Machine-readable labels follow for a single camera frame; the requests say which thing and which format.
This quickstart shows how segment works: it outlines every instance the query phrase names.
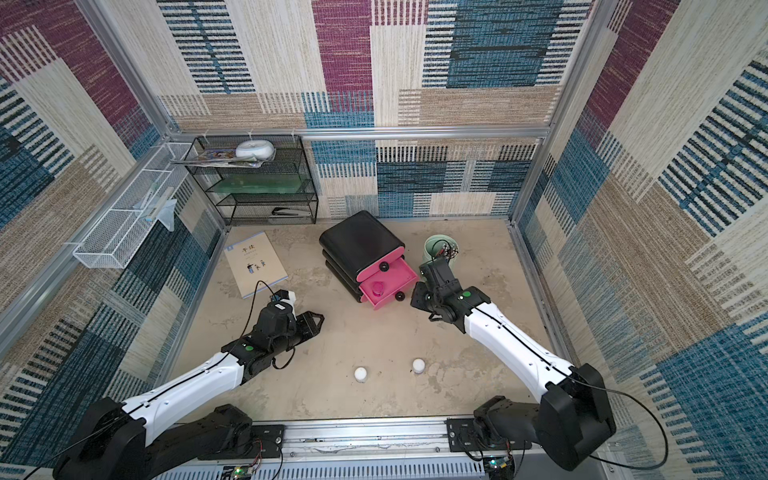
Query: blue striped wall panel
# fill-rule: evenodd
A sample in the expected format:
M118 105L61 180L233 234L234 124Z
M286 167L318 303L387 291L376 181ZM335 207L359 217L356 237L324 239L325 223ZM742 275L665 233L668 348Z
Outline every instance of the blue striped wall panel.
M724 478L762 480L768 472L768 314L732 325L660 362L658 369L696 437L678 444L709 452ZM687 446L701 440L704 447Z
M443 192L447 163L379 163L376 165L376 180L378 182L379 194L428 194Z
M109 327L81 335L4 451L3 462L52 467L51 452L69 443L86 408L104 395L139 327L106 306L96 315L108 319L101 325Z
M488 191L520 191L530 166L530 161L494 162L491 179L488 182Z
M304 120L308 128L372 127L373 111L306 111Z
M312 143L316 164L358 164L376 161L376 141L316 141Z
M548 184L549 184L549 176L547 175L546 172L542 171L541 174L539 174L538 179L536 180L536 184L533 187L533 192L531 192L531 199L525 205L523 214L520 216L519 226L521 231L525 230L525 228L528 225L528 222L530 222L531 218L533 218L534 212L536 211L536 206L538 206L538 202L541 200L541 196L544 195L544 189L547 187Z
M74 155L18 92L0 77L0 127L43 165L51 175L58 175L74 160Z
M579 229L558 254L600 352L613 377L622 382L652 367L653 361L607 277L609 272L596 257Z
M413 194L379 192L379 216L381 218L413 217Z
M525 228L523 241L531 254L531 258L539 269L543 269L552 257L552 248L549 246L547 234L541 229L538 218L533 216Z
M54 176L15 137L0 127L0 228L13 220L53 181Z
M173 232L156 223L142 243L142 254L137 253L125 269L131 275L122 275L112 290L147 315L189 236L179 217L174 217Z
M581 220L609 170L577 128L568 139L551 182L575 223Z
M446 87L536 84L563 0L457 3Z
M209 259L206 250L200 247L192 235L188 235L173 268L176 268L190 285L197 285L203 279Z
M157 0L157 5L201 93L256 91L226 2Z
M715 237L768 194L768 56L750 62L659 182Z

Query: wall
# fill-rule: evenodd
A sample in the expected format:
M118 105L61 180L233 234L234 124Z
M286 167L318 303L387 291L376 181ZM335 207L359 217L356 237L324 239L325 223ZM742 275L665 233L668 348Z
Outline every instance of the wall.
M621 0L520 222L575 359L670 436L638 478L768 472L766 21ZM653 421L612 402L611 446L660 459Z
M0 462L40 465L92 402L154 386L221 234L192 180L176 198L174 232L157 223L125 270L79 266L2 359Z
M0 1L0 310L159 138L72 1Z
M182 130L546 124L591 0L106 0ZM319 216L504 215L536 139L313 142Z
M3 310L159 135L74 2L0 11ZM125 270L78 267L0 359L0 477L66 446L92 401L154 384L220 236L188 182L173 233Z

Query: aluminum frame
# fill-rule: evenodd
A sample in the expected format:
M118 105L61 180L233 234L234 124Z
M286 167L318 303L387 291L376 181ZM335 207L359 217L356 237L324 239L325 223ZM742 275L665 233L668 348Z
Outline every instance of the aluminum frame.
M461 127L254 128L251 130L190 130L170 134L174 141L207 135L300 135L303 140L403 140L429 138L506 138L549 134L547 124L468 125Z
M133 92L144 113L154 125L161 137L166 137L172 132L173 122L165 111L160 99L152 94L144 77L136 69L130 55L120 43L117 30L114 28L113 19L107 14L98 0L74 0L85 20L91 26L104 50L110 56L125 83Z
M283 468L290 470L302 468L304 465L324 465L334 468L341 465L371 465L376 462L389 461L398 463L435 463L440 461L460 461L474 463L467 459L464 452L451 452L449 448L445 420L471 419L471 415L426 416L426 417L395 417L375 419L330 419L330 420L297 420L288 422L254 422L254 425L282 424L286 426L281 445L283 446ZM503 456L506 452L495 450L483 452L484 456ZM519 460L521 453L515 451L515 459ZM248 465L252 458L236 460L201 461L193 460L184 464L179 470L198 468L201 471L214 466ZM279 458L263 460L267 471L274 471ZM595 480L606 478L598 463L587 460L575 472L566 472L550 460L547 453L534 444L525 451L525 460L520 469L519 480L541 478L542 470L546 470L549 478L569 478L572 480ZM295 478L293 474L285 478ZM381 475L365 475L367 478L378 478ZM430 478L444 478L439 473L427 475ZM415 478L408 475L393 475L391 478Z

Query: floor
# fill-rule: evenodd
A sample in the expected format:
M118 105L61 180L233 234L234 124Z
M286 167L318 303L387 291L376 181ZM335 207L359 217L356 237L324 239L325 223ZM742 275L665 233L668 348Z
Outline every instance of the floor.
M464 287L487 293L539 343L551 348L523 269L503 220L384 222L406 244L406 260L421 263L424 241L435 233L453 237L460 253L453 269ZM495 395L525 402L528 390L488 351L454 326L431 323L409 299L373 312L357 303L324 265L319 235L330 225L235 227L227 245L265 231L288 272L279 288L296 292L296 311L326 317L319 336L303 344L285 370L268 369L247 384L216 397L186 420L231 403L253 420L331 419L468 414ZM268 293L257 294L252 323ZM250 299L243 300L224 255L174 366L178 376L210 358L243 330ZM289 353L278 357L284 363ZM426 361L422 375L412 361ZM369 378L353 372L365 366Z

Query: metal shelf rack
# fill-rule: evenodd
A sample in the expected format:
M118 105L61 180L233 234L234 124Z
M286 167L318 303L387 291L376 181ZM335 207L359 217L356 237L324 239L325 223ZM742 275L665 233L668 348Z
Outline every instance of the metal shelf rack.
M229 226L236 225L285 225L315 223L317 220L317 190L310 173L310 165L301 137L296 135L226 135L215 137L197 137L187 153L188 160L203 154L206 150L232 150L237 145L251 139L263 139L275 146L275 158L261 167L198 167L187 165L192 178L205 191ZM297 175L300 185L295 192L285 194L245 194L219 193L217 185L233 175ZM285 209L293 215L280 214Z

